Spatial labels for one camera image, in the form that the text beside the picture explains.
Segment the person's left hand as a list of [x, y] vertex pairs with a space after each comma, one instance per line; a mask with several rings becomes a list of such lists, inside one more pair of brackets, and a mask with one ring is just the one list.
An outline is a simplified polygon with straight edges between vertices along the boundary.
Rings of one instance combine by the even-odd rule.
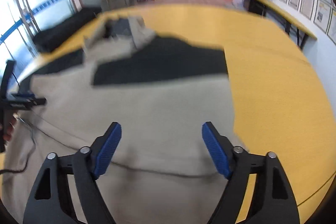
[[17, 124], [17, 117], [15, 115], [13, 115], [9, 121], [9, 123], [7, 124], [7, 128], [6, 130], [3, 130], [3, 140], [4, 141], [11, 141], [14, 129], [15, 129], [15, 125]]

